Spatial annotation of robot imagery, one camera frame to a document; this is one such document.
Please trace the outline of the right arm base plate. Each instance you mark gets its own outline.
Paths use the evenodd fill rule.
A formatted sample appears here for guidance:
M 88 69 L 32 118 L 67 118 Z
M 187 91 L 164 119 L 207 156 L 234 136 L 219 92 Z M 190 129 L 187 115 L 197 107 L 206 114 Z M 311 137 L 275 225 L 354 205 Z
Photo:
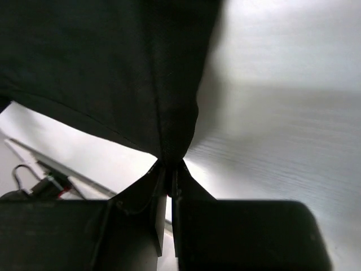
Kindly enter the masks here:
M 26 168 L 38 181 L 29 192 L 27 192 L 17 174 L 19 168 Z M 28 165 L 20 164 L 12 170 L 17 190 L 10 191 L 1 196 L 1 200 L 32 200 L 32 199 L 59 199 L 64 193 L 69 192 L 73 185 L 67 178 L 59 178 L 51 172 L 46 173 L 44 178 L 37 177 L 36 172 Z

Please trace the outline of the black pleated skirt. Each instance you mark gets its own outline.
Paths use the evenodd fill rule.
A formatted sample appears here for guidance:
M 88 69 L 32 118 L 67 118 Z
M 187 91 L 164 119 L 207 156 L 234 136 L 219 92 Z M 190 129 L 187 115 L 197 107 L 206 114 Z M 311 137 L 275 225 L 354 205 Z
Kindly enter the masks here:
M 2 1 L 1 109 L 185 156 L 220 1 Z

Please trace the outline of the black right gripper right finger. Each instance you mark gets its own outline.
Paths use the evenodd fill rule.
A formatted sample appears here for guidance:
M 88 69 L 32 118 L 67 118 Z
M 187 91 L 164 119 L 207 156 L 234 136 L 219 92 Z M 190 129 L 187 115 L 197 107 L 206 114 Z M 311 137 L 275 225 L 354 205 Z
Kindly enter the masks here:
M 331 270 L 318 223 L 293 200 L 221 200 L 184 162 L 171 177 L 180 270 Z

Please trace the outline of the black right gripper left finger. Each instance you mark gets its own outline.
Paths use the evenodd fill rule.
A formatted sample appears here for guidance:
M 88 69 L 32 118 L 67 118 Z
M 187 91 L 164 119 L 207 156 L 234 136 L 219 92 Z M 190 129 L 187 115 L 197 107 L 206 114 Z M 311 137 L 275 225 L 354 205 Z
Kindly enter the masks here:
M 1 269 L 156 270 L 165 201 L 160 163 L 105 200 L 9 192 L 1 197 Z

